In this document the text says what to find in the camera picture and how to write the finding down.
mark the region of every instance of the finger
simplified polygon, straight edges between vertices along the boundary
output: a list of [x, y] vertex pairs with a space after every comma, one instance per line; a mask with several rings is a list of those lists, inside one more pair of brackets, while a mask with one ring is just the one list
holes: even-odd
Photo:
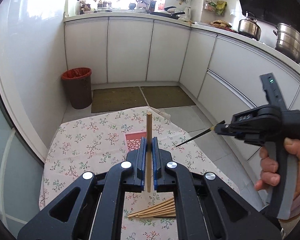
[[260, 149], [260, 157], [261, 159], [265, 159], [268, 157], [268, 151], [265, 147], [261, 147]]
[[299, 163], [298, 163], [298, 180], [297, 180], [297, 186], [296, 191], [294, 194], [294, 198], [300, 195], [300, 140], [297, 139], [290, 139], [285, 138], [284, 139], [284, 148], [287, 150], [288, 153], [293, 154], [297, 156]]
[[254, 188], [256, 191], [267, 189], [269, 187], [268, 184], [264, 183], [262, 179], [257, 180], [256, 184], [254, 185]]
[[280, 182], [280, 175], [272, 172], [261, 172], [261, 179], [264, 183], [277, 186]]
[[275, 160], [270, 159], [269, 157], [262, 159], [260, 161], [260, 165], [263, 171], [272, 173], [277, 172], [279, 167], [278, 163]]
[[284, 147], [288, 153], [296, 155], [300, 162], [300, 140], [298, 139], [292, 140], [290, 138], [285, 138]]

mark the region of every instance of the floor mat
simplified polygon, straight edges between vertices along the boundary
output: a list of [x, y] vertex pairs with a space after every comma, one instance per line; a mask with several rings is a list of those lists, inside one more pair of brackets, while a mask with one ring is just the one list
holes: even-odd
[[149, 106], [168, 108], [195, 106], [191, 98], [179, 86], [141, 87]]
[[96, 89], [93, 91], [91, 113], [119, 111], [146, 105], [139, 87]]

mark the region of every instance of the trash can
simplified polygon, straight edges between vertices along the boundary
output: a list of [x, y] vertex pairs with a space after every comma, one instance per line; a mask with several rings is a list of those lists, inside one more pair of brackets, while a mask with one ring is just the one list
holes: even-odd
[[64, 72], [61, 76], [63, 87], [75, 109], [84, 109], [91, 105], [91, 69], [79, 67]]

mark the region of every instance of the table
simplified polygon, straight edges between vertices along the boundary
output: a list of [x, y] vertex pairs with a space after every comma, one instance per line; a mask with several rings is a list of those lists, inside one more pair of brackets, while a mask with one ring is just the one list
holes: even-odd
[[[153, 137], [159, 147], [171, 152], [173, 160], [191, 172], [212, 171], [239, 193], [238, 187], [225, 176], [194, 141], [176, 148], [190, 135], [169, 121], [169, 115], [151, 107], [137, 107], [109, 114], [63, 123], [52, 142], [44, 166], [39, 207], [43, 209], [60, 192], [85, 171], [95, 174], [108, 171], [125, 160], [128, 151], [137, 149], [146, 132], [146, 113], [152, 112]], [[128, 218], [128, 214], [145, 209], [172, 197], [172, 193], [126, 193], [121, 239], [178, 239], [173, 218]]]

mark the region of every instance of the kettle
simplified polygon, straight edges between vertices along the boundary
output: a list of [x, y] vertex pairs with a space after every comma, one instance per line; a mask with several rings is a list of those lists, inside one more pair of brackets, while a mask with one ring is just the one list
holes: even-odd
[[249, 38], [256, 39], [257, 41], [260, 40], [261, 37], [261, 28], [257, 24], [257, 19], [254, 17], [254, 19], [251, 19], [248, 17], [248, 14], [252, 14], [254, 17], [254, 14], [247, 11], [246, 12], [246, 19], [242, 19], [239, 22], [238, 32], [241, 35], [244, 35]]
[[183, 10], [185, 12], [184, 15], [182, 15], [179, 20], [184, 22], [189, 22], [191, 20], [191, 7], [185, 7]]

